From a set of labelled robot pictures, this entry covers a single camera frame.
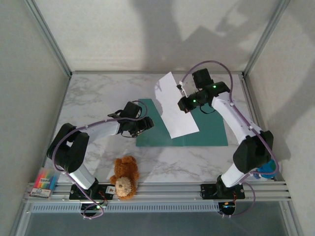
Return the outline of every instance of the green cloth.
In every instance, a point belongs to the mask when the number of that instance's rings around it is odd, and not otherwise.
[[[199,132],[187,134],[181,137],[171,139],[164,122],[159,115],[151,99],[139,99],[148,107],[148,114],[154,127],[146,130],[137,137],[137,147],[168,147],[168,146],[227,146],[227,138],[224,123],[218,112],[204,114],[198,108],[191,111]],[[205,105],[202,107],[205,112],[213,111],[213,108]]]

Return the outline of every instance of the white paper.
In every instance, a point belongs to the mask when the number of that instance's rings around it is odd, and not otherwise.
[[[199,132],[192,115],[181,111],[177,105],[182,98],[182,94],[176,85],[171,72],[161,78],[155,85],[155,106],[172,139]]]

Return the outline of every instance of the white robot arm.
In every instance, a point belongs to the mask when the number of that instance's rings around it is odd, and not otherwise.
[[[228,199],[228,194],[225,193],[238,185],[247,173],[271,160],[270,153],[253,130],[270,148],[273,144],[273,135],[270,131],[262,131],[251,119],[237,113],[234,101],[231,100],[230,89],[223,82],[214,83],[207,69],[198,70],[192,76],[198,92],[182,97],[178,102],[179,108],[187,113],[208,103],[230,126],[239,144],[233,155],[234,163],[217,179],[216,189],[219,198]]]
[[[102,122],[81,131],[70,123],[64,124],[47,151],[48,158],[55,161],[57,166],[65,170],[70,177],[84,189],[91,198],[97,193],[98,180],[83,164],[87,145],[98,138],[122,134],[128,131],[131,137],[154,126],[149,117],[136,118],[142,108],[133,102],[128,102],[123,110],[108,115],[113,118],[110,122]]]

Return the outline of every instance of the label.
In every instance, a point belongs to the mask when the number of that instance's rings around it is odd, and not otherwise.
[[[47,183],[47,184],[50,183],[50,181],[49,181],[48,178],[40,178],[39,182],[40,182],[40,183]]]
[[[31,190],[31,197],[49,198],[51,190],[42,188],[33,188]]]
[[[114,186],[107,186],[105,193],[114,195],[115,194],[115,189],[116,188]]]

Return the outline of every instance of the teddy bear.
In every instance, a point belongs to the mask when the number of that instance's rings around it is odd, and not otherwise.
[[[114,173],[115,175],[110,177],[110,182],[115,185],[118,198],[131,199],[136,193],[137,180],[140,178],[136,159],[133,156],[117,158]]]

